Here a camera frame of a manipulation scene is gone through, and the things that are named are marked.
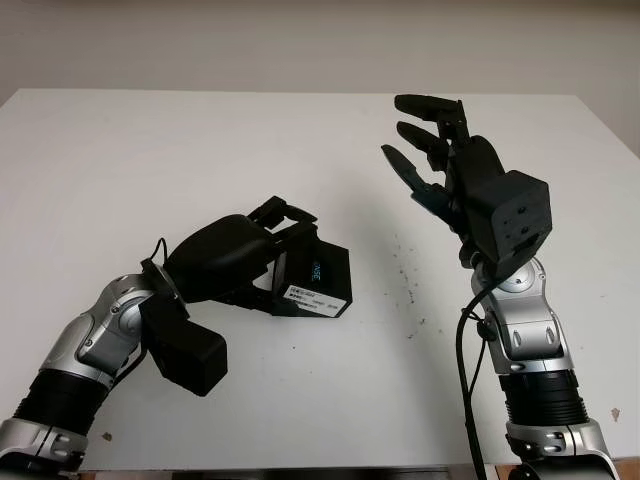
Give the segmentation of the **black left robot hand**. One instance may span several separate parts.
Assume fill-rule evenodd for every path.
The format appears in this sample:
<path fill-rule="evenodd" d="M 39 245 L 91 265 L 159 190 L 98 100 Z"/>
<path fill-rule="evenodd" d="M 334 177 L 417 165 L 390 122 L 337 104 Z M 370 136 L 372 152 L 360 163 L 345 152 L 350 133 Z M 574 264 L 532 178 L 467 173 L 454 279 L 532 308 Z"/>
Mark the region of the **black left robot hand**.
<path fill-rule="evenodd" d="M 278 196 L 247 215 L 232 214 L 201 228 L 182 241 L 156 267 L 141 262 L 143 275 L 162 294 L 186 304 L 216 301 L 272 316 L 309 317 L 277 286 L 265 290 L 254 280 L 281 255 L 317 239 L 317 218 Z"/>

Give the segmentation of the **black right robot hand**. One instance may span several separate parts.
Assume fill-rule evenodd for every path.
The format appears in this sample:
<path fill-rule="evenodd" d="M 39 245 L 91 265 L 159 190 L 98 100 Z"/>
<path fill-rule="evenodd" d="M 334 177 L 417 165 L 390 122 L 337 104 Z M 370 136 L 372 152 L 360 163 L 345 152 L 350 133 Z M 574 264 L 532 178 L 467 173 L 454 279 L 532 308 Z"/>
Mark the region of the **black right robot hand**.
<path fill-rule="evenodd" d="M 466 213 L 467 197 L 482 184 L 504 174 L 504 167 L 488 140 L 469 133 L 460 100 L 399 94 L 394 98 L 394 106 L 403 113 L 436 124 L 436 135 L 403 121 L 396 124 L 396 130 L 404 140 L 426 154 L 432 171 L 445 174 L 445 183 L 425 182 L 414 164 L 391 145 L 382 147 L 383 154 L 411 189 L 414 201 L 443 220 L 459 237 L 461 265 L 471 268 L 481 254 Z"/>

